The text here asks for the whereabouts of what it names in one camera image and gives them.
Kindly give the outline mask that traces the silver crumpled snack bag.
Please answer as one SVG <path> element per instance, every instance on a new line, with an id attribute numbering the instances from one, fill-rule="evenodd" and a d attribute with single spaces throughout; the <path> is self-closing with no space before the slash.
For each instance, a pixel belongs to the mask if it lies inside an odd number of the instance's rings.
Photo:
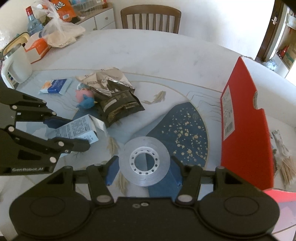
<path id="1" fill-rule="evenodd" d="M 124 73 L 115 67 L 76 76 L 76 79 L 96 92 L 106 96 L 112 96 L 117 92 L 126 90 L 129 90 L 132 93 L 135 91 L 135 88 L 126 78 Z"/>

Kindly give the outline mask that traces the white plastic bag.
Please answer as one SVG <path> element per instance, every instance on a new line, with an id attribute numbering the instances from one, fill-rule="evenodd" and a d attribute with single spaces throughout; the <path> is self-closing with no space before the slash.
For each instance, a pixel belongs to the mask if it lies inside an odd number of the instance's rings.
<path id="1" fill-rule="evenodd" d="M 73 44 L 85 33 L 85 29 L 72 21 L 65 22 L 60 19 L 54 5 L 50 1 L 34 1 L 33 9 L 43 13 L 49 18 L 43 30 L 38 32 L 47 44 L 54 48 L 64 48 Z"/>

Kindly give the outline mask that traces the bag of cotton swabs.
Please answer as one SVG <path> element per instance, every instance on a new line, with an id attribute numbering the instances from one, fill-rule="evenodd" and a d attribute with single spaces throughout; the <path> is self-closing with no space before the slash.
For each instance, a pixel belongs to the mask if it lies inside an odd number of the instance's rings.
<path id="1" fill-rule="evenodd" d="M 295 183 L 295 158 L 285 146 L 280 131 L 275 130 L 271 133 L 278 151 L 278 168 L 283 178 L 283 185 L 287 188 Z"/>

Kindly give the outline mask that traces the white shelving cabinet unit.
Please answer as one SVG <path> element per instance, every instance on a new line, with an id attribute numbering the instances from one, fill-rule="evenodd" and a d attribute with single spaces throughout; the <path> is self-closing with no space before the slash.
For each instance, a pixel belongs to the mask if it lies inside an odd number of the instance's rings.
<path id="1" fill-rule="evenodd" d="M 295 83 L 295 11 L 275 1 L 255 61 Z"/>

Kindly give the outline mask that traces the small blue white carton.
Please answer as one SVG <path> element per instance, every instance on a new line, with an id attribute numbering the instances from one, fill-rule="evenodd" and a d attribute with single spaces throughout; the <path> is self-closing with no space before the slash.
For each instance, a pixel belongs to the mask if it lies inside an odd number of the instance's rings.
<path id="1" fill-rule="evenodd" d="M 105 123 L 89 114 L 73 120 L 53 131 L 49 132 L 48 138 L 69 138 L 88 140 L 89 144 L 99 141 L 99 137 L 108 136 Z"/>

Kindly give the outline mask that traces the dark snack bag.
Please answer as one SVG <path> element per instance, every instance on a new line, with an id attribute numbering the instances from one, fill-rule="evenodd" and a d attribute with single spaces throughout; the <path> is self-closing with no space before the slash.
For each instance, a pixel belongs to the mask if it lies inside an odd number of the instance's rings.
<path id="1" fill-rule="evenodd" d="M 102 90 L 91 87 L 97 102 L 94 109 L 98 111 L 99 119 L 105 123 L 107 128 L 122 118 L 145 110 L 140 100 L 133 94 L 134 90 L 119 87 L 109 80 L 107 87 L 111 89 Z"/>

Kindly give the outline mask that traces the wooden chair behind table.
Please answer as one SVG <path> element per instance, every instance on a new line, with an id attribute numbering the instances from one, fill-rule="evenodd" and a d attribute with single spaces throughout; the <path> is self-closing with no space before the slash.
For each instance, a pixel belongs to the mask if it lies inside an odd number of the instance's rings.
<path id="1" fill-rule="evenodd" d="M 170 6 L 141 4 L 121 10 L 121 23 L 124 29 L 152 30 L 179 33 L 181 11 Z"/>

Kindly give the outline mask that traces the red cardboard shoe box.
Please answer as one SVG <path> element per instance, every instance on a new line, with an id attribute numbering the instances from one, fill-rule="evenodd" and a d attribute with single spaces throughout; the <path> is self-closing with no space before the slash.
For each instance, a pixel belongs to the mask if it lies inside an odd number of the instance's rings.
<path id="1" fill-rule="evenodd" d="M 239 57 L 220 97 L 221 166 L 261 190 L 274 187 L 271 125 L 293 132 L 295 85 L 247 58 Z"/>

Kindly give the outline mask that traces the orange white carton box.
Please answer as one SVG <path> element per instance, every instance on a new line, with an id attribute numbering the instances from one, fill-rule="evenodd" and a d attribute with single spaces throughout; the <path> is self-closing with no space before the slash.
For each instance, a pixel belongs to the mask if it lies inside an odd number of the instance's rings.
<path id="1" fill-rule="evenodd" d="M 41 60 L 50 48 L 51 46 L 49 46 L 43 38 L 29 38 L 24 46 L 26 55 L 31 64 Z"/>

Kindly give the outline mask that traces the blue soda biscuit packet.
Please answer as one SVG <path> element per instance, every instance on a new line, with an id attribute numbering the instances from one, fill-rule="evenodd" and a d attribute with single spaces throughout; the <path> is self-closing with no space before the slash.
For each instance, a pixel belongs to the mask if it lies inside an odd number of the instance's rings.
<path id="1" fill-rule="evenodd" d="M 72 83 L 72 79 L 55 79 L 51 81 L 46 81 L 41 87 L 40 94 L 62 94 L 64 95 Z"/>

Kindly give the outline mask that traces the small white drawer cabinet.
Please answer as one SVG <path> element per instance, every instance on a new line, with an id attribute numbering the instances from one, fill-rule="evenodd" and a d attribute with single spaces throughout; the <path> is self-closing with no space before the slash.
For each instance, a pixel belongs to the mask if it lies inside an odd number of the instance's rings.
<path id="1" fill-rule="evenodd" d="M 76 23 L 76 25 L 83 27 L 86 32 L 115 29 L 113 8 L 101 9 L 93 15 L 86 16 L 83 20 Z"/>

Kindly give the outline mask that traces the pink blue plush toy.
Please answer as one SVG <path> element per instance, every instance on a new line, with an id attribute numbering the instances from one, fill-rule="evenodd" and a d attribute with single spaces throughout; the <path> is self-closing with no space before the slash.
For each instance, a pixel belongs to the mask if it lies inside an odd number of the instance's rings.
<path id="1" fill-rule="evenodd" d="M 77 108 L 90 109 L 96 104 L 94 94 L 89 89 L 83 88 L 80 90 L 76 90 L 75 96 L 78 101 L 78 104 L 76 105 Z"/>

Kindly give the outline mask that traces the orange snack bag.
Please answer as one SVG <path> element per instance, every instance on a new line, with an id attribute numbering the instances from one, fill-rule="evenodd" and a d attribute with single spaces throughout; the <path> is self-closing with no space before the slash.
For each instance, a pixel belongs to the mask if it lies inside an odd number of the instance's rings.
<path id="1" fill-rule="evenodd" d="M 50 2 L 54 5 L 60 19 L 63 21 L 70 22 L 77 17 L 69 0 L 51 0 Z"/>

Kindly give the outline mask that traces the clear tape roll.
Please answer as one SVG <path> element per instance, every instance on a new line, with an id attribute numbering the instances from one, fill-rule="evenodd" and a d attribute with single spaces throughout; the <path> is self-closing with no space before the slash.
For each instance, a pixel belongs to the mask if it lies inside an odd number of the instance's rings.
<path id="1" fill-rule="evenodd" d="M 153 137 L 137 137 L 127 142 L 119 154 L 119 170 L 132 184 L 147 187 L 160 182 L 170 168 L 165 145 Z"/>

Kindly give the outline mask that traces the blue water bottle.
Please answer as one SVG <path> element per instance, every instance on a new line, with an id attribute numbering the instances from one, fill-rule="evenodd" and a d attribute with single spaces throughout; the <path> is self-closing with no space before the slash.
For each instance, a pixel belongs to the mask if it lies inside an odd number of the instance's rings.
<path id="1" fill-rule="evenodd" d="M 35 18 L 31 6 L 26 8 L 26 14 L 28 17 L 27 32 L 28 32 L 29 36 L 32 36 L 33 34 L 38 33 L 41 30 L 43 30 L 43 25 L 39 19 Z"/>

